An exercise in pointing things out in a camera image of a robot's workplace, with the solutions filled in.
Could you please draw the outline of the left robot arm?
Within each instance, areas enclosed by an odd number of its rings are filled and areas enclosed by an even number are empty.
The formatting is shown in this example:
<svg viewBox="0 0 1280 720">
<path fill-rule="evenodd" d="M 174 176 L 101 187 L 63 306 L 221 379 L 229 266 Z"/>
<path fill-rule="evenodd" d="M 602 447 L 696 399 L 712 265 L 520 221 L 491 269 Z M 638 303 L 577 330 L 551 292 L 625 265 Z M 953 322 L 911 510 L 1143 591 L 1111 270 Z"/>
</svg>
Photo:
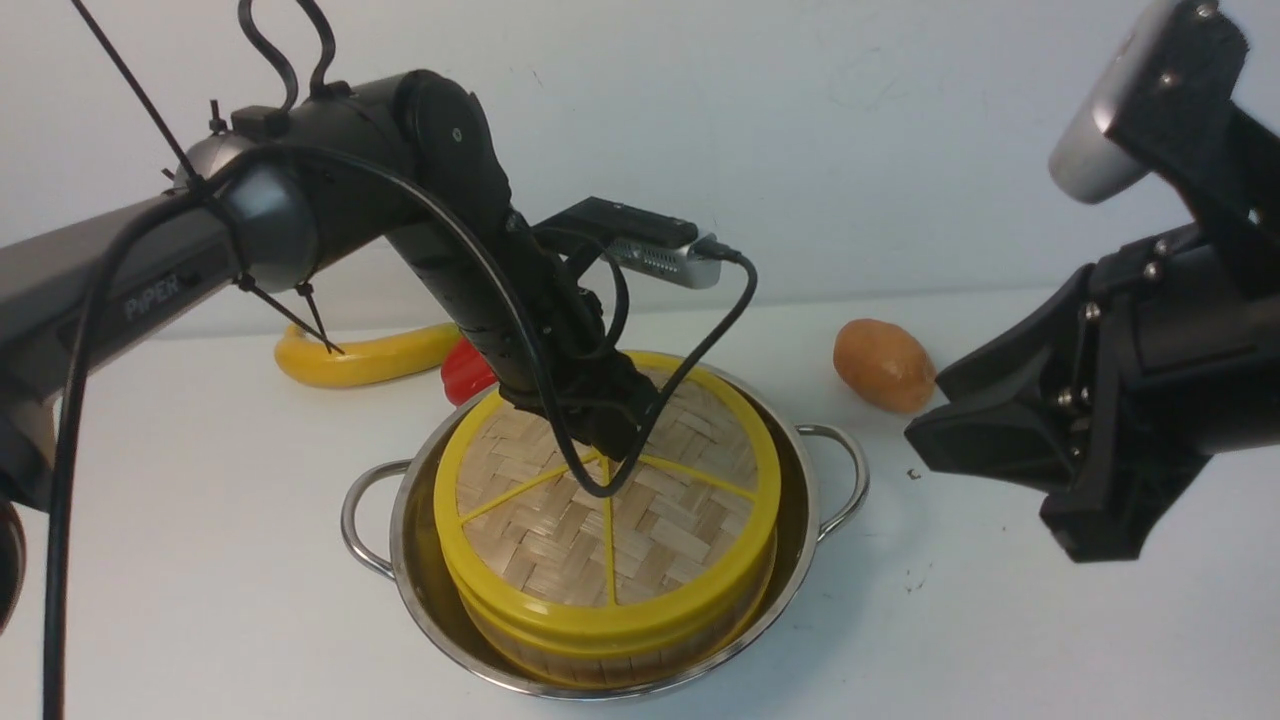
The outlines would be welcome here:
<svg viewBox="0 0 1280 720">
<path fill-rule="evenodd" d="M 516 211 L 475 94 L 430 70 L 246 108 L 230 161 L 202 179 L 3 250 L 3 616 L 26 575 L 17 506 L 55 488 L 51 402 L 76 365 L 83 302 L 114 240 L 134 240 L 82 368 L 110 363 L 221 287 L 275 293 L 384 237 L 483 355 L 504 398 L 621 461 L 655 386 L 616 347 L 557 245 Z"/>
</svg>

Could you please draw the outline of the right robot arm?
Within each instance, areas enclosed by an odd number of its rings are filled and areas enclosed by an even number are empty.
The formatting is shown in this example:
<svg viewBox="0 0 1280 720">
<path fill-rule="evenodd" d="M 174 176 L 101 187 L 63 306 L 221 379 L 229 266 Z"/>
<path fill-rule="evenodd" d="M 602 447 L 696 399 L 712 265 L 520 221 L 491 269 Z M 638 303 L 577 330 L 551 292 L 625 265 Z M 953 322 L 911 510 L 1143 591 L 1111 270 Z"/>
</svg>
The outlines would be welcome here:
<svg viewBox="0 0 1280 720">
<path fill-rule="evenodd" d="M 1213 456 L 1277 443 L 1277 292 L 1245 297 L 1184 225 L 1080 266 L 937 386 L 905 432 L 931 470 L 1042 492 L 1074 562 L 1134 560 Z"/>
</svg>

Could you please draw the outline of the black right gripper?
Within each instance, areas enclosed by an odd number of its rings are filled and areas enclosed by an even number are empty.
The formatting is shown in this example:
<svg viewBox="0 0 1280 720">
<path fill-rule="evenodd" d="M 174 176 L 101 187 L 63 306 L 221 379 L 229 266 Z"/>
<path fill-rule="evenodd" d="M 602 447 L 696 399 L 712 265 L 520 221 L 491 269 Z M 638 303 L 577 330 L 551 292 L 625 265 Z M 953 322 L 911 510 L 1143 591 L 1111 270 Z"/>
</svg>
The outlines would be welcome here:
<svg viewBox="0 0 1280 720">
<path fill-rule="evenodd" d="M 1074 562 L 1132 561 L 1206 465 L 1158 429 L 1123 373 L 1137 360 L 1148 265 L 1199 243 L 1194 225 L 1078 268 L 1033 313 L 937 377 L 946 404 L 904 434 L 933 471 L 1044 495 L 1039 518 Z"/>
</svg>

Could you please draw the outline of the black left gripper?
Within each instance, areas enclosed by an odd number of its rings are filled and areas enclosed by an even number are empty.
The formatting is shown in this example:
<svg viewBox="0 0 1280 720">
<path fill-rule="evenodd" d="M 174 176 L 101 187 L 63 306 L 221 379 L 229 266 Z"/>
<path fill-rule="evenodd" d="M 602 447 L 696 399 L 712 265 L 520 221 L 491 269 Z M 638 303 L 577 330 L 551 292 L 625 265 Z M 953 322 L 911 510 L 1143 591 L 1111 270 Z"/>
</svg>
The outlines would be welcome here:
<svg viewBox="0 0 1280 720">
<path fill-rule="evenodd" d="M 543 416 L 517 324 L 497 286 L 452 231 L 426 220 L 392 231 L 387 238 L 484 356 L 500 395 L 516 409 Z M 508 208 L 500 223 L 477 231 L 477 238 L 526 311 L 571 438 L 613 461 L 625 460 L 637 442 L 643 416 L 658 398 L 653 380 L 609 346 L 599 304 L 579 288 L 557 255 L 538 245 L 518 211 Z"/>
</svg>

